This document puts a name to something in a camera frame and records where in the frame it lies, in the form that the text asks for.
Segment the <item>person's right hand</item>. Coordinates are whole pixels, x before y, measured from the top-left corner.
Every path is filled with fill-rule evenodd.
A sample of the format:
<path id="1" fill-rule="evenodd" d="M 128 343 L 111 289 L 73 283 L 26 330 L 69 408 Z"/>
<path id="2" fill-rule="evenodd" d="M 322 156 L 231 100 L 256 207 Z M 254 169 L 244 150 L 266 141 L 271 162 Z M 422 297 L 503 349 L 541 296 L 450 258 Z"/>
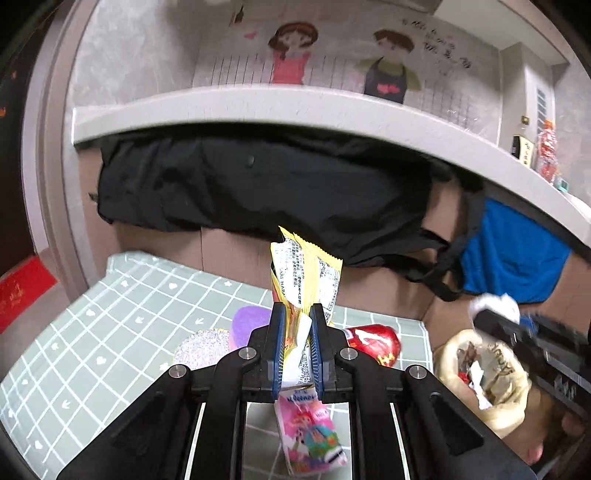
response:
<path id="1" fill-rule="evenodd" d="M 565 407 L 540 403 L 526 413 L 528 448 L 525 460 L 530 466 L 547 462 L 583 435 L 587 422 Z"/>

